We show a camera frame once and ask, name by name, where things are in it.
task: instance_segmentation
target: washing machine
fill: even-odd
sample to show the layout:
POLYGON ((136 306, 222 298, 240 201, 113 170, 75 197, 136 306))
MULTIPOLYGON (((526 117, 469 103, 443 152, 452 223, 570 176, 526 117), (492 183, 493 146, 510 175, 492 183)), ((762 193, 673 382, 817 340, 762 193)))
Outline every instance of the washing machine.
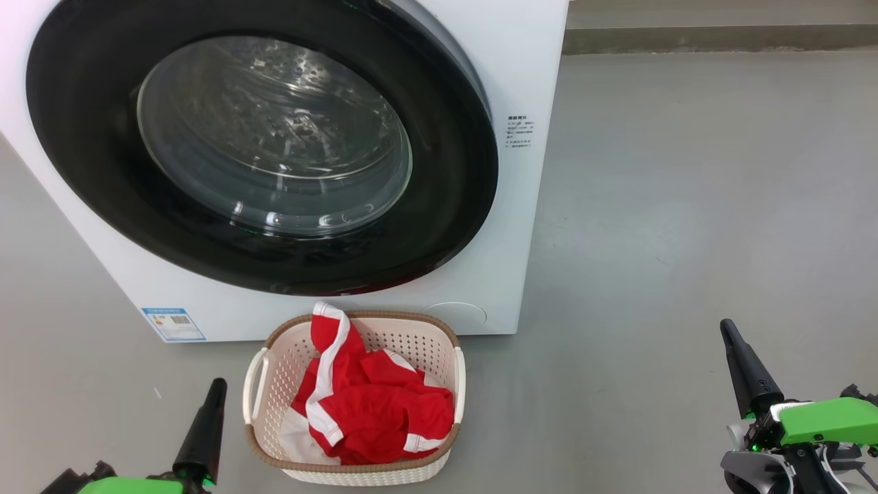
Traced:
POLYGON ((6 2, 0 131, 166 341, 318 300, 514 333, 566 7, 6 2))

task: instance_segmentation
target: white washing machine body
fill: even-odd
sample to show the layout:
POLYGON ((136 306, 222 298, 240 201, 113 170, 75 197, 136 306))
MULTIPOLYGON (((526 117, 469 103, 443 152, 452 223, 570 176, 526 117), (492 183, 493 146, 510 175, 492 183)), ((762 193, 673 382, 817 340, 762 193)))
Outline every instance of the white washing machine body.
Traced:
MULTIPOLYGON (((66 18, 76 22, 77 15, 87 15, 90 4, 102 1, 64 0, 63 4, 72 4, 69 12, 62 13, 64 22, 66 18)), ((132 16, 151 15, 141 12, 148 3, 131 4, 137 5, 132 16)), ((192 4, 205 9, 210 5, 192 4)), ((326 294, 297 294, 284 287, 254 289, 205 276, 156 254, 87 204, 82 191, 75 190, 57 166, 60 158, 47 151, 41 141, 45 136, 38 135, 33 119, 30 93, 35 89, 28 81, 28 64, 50 13, 60 15, 56 6, 57 0, 31 0, 7 2, 3 7, 0 131, 134 307, 165 340, 263 339, 286 319, 310 312, 318 300, 341 309, 426 311, 446 320, 459 334, 517 331, 567 0, 422 0, 417 4, 388 0, 371 6, 395 11, 426 27, 429 38, 457 61, 473 90, 486 95, 495 137, 492 146, 497 151, 496 189, 484 222, 459 251, 423 270, 428 272, 418 272, 412 280, 378 290, 352 289, 350 294, 343 289, 326 294)), ((73 45, 63 57, 75 59, 80 53, 73 45)), ((112 65, 104 69, 112 76, 112 65)), ((61 87, 68 81, 54 84, 61 87)), ((211 261, 207 257, 198 262, 211 261)))

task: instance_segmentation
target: wall baseboard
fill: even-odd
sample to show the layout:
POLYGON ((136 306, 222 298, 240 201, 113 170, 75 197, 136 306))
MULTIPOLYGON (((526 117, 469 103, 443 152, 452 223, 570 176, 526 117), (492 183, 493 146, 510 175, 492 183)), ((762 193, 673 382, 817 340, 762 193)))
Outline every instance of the wall baseboard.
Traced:
POLYGON ((567 29, 562 54, 798 52, 878 47, 878 24, 567 29))

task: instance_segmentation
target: printed label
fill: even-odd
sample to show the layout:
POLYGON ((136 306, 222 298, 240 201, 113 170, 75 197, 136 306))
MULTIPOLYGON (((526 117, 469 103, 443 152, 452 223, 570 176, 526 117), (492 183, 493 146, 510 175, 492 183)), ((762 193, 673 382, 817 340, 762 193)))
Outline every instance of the printed label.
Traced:
POLYGON ((528 120, 527 115, 511 115, 507 117, 506 147, 508 149, 529 148, 533 135, 534 121, 528 120))
POLYGON ((185 309, 143 309, 143 315, 166 342, 207 340, 185 309))

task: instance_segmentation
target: glass door window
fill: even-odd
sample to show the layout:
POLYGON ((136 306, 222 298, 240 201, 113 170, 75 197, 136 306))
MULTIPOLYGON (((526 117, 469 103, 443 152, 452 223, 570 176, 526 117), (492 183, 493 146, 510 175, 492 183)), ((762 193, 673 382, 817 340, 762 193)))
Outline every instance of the glass door window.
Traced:
POLYGON ((373 222, 412 172, 408 134, 380 92, 325 54, 270 38, 178 49, 141 86, 137 119, 174 184, 266 235, 373 222))

